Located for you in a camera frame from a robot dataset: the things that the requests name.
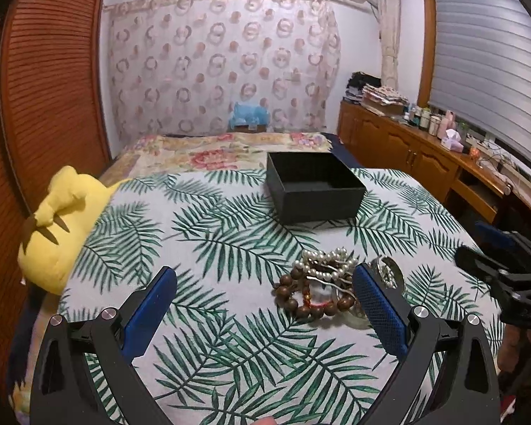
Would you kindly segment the silver cuff bangle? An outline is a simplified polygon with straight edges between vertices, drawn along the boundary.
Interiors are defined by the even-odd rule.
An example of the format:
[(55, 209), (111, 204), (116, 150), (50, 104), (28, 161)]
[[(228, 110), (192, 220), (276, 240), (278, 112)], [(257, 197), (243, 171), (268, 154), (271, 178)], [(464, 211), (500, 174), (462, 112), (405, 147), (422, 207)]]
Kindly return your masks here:
[(369, 262), (369, 267), (380, 276), (386, 288), (395, 289), (404, 294), (406, 284), (403, 272), (391, 257), (377, 256)]

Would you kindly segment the black jewelry box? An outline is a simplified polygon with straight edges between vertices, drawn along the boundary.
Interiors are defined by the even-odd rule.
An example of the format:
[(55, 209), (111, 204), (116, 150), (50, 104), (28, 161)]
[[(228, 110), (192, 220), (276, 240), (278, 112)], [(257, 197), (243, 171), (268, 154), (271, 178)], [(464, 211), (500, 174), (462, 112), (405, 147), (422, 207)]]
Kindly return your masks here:
[(352, 219), (366, 193), (360, 179), (332, 153), (269, 153), (265, 177), (283, 225)]

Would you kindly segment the wooden sideboard cabinet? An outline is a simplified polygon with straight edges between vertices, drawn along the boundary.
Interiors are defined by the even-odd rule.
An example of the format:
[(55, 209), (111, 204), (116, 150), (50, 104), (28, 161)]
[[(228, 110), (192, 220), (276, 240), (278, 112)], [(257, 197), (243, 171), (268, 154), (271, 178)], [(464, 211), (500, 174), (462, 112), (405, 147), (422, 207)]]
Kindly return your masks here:
[(343, 101), (337, 135), (361, 165), (412, 176), (458, 216), (522, 233), (531, 230), (531, 200), (523, 186), (503, 182), (469, 155), (449, 152), (416, 127)]

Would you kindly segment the pink tissue box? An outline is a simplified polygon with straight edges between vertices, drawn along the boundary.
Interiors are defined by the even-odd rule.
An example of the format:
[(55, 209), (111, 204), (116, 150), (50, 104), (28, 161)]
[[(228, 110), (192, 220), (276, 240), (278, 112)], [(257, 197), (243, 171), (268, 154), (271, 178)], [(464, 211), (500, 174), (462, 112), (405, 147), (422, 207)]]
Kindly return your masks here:
[(445, 131), (444, 136), (441, 138), (441, 146), (454, 153), (462, 153), (464, 148), (461, 135), (455, 129)]

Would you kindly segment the yellow Pikachu plush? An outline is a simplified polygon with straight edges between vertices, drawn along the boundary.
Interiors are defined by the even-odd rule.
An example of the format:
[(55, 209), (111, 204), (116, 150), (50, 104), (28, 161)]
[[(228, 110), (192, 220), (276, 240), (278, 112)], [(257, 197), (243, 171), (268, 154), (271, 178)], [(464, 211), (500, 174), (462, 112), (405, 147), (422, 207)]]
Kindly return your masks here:
[(106, 186), (72, 166), (61, 168), (22, 227), (18, 265), (23, 279), (62, 295), (81, 248), (120, 185)]

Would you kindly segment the palm leaf print cloth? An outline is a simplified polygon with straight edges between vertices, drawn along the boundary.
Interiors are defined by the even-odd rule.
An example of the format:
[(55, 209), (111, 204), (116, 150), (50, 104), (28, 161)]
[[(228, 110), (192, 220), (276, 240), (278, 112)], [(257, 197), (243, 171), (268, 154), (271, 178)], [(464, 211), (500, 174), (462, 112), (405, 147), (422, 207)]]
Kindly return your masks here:
[(306, 251), (392, 258), (406, 298), (442, 318), (477, 315), (492, 351), (504, 326), (486, 286), (457, 269), (470, 235), (416, 180), (357, 170), (353, 219), (284, 226), (262, 170), (137, 177), (121, 185), (86, 240), (58, 310), (69, 321), (119, 307), (164, 267), (177, 294), (137, 373), (175, 424), (355, 424), (396, 367), (365, 321), (298, 321), (273, 285)]

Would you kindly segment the grey window blind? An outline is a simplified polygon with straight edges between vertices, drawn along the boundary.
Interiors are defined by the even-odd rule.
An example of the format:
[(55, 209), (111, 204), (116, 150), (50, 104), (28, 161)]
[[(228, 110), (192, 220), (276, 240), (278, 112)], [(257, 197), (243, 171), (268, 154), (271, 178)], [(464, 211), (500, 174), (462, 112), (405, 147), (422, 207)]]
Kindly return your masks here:
[(531, 161), (531, 17), (519, 0), (435, 0), (430, 105)]

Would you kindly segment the stack of folded clothes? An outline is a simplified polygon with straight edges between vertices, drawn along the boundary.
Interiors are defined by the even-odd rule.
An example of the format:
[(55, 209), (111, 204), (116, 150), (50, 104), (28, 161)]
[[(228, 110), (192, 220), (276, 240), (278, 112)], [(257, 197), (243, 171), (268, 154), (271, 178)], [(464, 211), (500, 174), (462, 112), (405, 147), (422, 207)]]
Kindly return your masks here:
[(354, 72), (345, 89), (343, 100), (356, 104), (380, 116), (403, 115), (409, 108), (407, 97), (389, 86), (382, 85), (380, 78), (364, 72)]

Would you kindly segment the floral bed quilt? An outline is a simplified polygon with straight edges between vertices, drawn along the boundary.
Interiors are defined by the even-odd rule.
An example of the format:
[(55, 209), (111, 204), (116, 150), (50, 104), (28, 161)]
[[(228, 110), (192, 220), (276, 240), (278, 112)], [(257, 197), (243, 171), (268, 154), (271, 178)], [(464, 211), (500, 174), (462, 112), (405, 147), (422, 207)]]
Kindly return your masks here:
[(268, 153), (329, 153), (333, 145), (318, 132), (228, 132), (203, 137), (145, 136), (125, 147), (99, 177), (106, 186), (159, 173), (256, 170)]

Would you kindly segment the wooden louvered wardrobe door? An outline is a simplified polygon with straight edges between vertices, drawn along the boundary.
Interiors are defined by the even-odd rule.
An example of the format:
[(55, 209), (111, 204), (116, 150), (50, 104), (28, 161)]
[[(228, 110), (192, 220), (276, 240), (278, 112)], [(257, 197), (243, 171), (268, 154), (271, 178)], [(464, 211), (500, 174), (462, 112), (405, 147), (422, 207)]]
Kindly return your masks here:
[(0, 17), (0, 396), (25, 293), (25, 218), (64, 165), (98, 175), (110, 155), (98, 78), (102, 0), (13, 0)]

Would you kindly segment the tied cream window curtain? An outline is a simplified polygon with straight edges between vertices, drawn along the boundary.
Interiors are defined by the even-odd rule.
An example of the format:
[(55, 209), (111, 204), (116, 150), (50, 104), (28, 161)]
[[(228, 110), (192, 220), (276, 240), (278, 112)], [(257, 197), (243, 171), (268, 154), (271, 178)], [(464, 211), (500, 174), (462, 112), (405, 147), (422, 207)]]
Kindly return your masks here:
[(382, 85), (398, 89), (401, 0), (377, 0), (382, 48)]

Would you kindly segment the blue plush toy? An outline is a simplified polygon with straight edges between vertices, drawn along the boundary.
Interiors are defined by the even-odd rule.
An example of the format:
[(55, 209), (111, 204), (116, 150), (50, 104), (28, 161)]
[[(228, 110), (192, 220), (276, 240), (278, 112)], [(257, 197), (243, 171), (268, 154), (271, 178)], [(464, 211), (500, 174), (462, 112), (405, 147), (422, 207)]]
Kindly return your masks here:
[(264, 107), (236, 103), (230, 115), (228, 126), (232, 130), (240, 127), (248, 127), (253, 130), (258, 127), (267, 127), (269, 118), (270, 115)]

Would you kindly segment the patterned lace curtain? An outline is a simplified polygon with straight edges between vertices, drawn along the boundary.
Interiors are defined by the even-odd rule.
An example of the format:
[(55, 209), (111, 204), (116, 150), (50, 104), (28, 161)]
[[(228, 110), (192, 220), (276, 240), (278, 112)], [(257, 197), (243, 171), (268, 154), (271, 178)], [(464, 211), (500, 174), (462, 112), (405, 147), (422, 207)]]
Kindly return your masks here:
[(234, 104), (270, 131), (323, 131), (341, 60), (328, 0), (134, 0), (110, 6), (108, 81), (118, 137), (230, 130)]

